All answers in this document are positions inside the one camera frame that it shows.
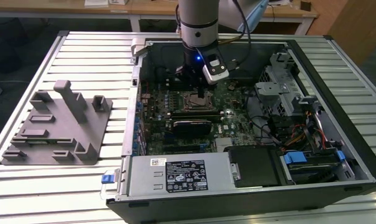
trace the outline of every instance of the white paper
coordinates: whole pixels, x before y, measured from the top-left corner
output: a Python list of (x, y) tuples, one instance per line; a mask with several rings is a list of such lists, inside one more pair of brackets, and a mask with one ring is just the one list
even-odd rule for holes
[(107, 8), (110, 6), (108, 0), (86, 0), (86, 8)]

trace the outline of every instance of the floor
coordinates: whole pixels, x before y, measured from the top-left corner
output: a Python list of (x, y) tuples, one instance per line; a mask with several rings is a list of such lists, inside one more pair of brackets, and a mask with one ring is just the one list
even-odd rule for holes
[[(0, 87), (5, 91), (0, 95), (0, 131), (28, 86), (26, 82), (32, 79), (36, 73), (58, 32), (60, 30), (131, 31), (128, 20), (51, 19), (48, 24), (43, 24), (40, 19), (20, 19), (20, 21), (27, 30), (31, 42), (23, 47), (16, 48), (18, 55), (23, 61), (23, 67), (10, 74), (0, 74)], [(175, 28), (175, 21), (142, 20), (143, 32), (174, 32)], [(227, 33), (234, 31), (222, 27), (220, 32)], [(363, 64), (362, 70), (376, 85), (376, 50)]]

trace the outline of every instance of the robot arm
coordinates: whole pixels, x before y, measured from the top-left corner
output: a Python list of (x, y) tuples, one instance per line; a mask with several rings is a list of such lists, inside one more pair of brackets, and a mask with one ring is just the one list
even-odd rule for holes
[[(264, 5), (268, 0), (260, 0), (258, 3)], [(222, 2), (220, 0), (179, 0), (178, 23), (184, 45), (184, 65), (178, 69), (176, 74), (180, 79), (188, 81), (192, 87), (198, 88), (200, 96), (204, 88), (230, 77), (228, 69), (235, 69), (227, 66), (219, 50), (219, 4), (223, 6), (222, 9), (226, 9), (230, 8), (231, 2), (228, 0)], [(260, 10), (258, 8), (255, 13), (251, 12), (260, 15), (256, 16), (255, 26), (266, 10), (264, 7)]]

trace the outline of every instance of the gray plastic stand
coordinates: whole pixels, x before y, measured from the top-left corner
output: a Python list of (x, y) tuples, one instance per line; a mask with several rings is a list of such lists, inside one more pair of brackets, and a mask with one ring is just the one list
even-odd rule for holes
[(104, 96), (86, 100), (82, 93), (72, 92), (68, 80), (58, 80), (54, 89), (63, 99), (52, 99), (46, 91), (35, 93), (35, 108), (3, 154), (2, 164), (96, 164), (112, 100)]

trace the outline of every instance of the motherboard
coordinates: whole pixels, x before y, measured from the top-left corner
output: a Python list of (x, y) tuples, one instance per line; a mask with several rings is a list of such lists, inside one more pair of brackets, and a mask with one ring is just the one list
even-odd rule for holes
[(142, 89), (147, 155), (211, 153), (258, 144), (246, 110), (250, 88), (239, 81), (219, 83), (203, 98), (180, 91), (170, 79), (156, 86), (143, 82)]

